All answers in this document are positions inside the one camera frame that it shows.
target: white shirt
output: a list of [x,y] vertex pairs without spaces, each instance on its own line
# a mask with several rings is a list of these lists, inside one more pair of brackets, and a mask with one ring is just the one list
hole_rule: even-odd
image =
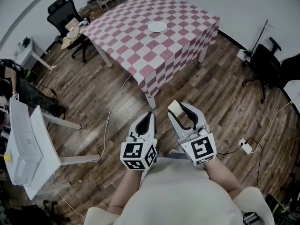
[[259,189],[248,187],[232,200],[203,166],[158,158],[120,216],[90,208],[84,225],[241,225],[242,211],[256,212],[274,225]]

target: power strip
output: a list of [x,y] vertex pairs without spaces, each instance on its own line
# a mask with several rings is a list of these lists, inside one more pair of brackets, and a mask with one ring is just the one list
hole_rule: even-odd
[[252,147],[246,142],[244,138],[239,141],[239,146],[247,153],[250,154],[252,151]]

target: white plate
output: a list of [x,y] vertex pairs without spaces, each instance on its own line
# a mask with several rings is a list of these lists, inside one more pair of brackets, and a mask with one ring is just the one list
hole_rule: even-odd
[[148,25],[148,29],[151,32],[162,32],[167,29],[167,24],[165,22],[152,22]]

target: white desk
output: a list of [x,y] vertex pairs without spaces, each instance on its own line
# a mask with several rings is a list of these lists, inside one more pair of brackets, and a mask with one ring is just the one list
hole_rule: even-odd
[[44,184],[52,177],[52,175],[59,169],[62,165],[76,164],[76,163],[86,163],[91,161],[97,161],[100,155],[86,155],[77,157],[59,157],[51,138],[49,136],[45,121],[55,123],[61,126],[81,129],[79,124],[75,124],[69,121],[65,121],[51,115],[42,113],[40,106],[37,106],[33,114],[30,116],[31,126],[33,129],[34,137],[37,144],[43,154],[43,158],[37,167],[36,173],[32,179],[31,187],[24,187],[28,197],[32,200],[36,195],[42,194],[44,192],[54,191],[56,189],[63,189],[70,186],[70,183],[59,184],[55,187],[44,188]]
[[40,63],[42,63],[46,68],[49,70],[53,70],[53,68],[46,63],[44,60],[42,60],[34,51],[33,51],[33,44],[37,46],[43,53],[48,54],[37,42],[33,40],[33,37],[30,37],[30,43],[28,46],[22,51],[21,54],[16,58],[15,63],[21,65],[21,67],[24,66],[25,62],[30,56],[33,56],[36,60],[38,60]]

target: black pants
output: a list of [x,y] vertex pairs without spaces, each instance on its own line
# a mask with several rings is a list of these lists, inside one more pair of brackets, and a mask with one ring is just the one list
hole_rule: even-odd
[[40,105],[41,109],[50,112],[54,117],[59,117],[66,111],[65,107],[55,103],[54,98],[41,93],[25,79],[20,78],[20,88],[18,93],[20,102],[34,108]]

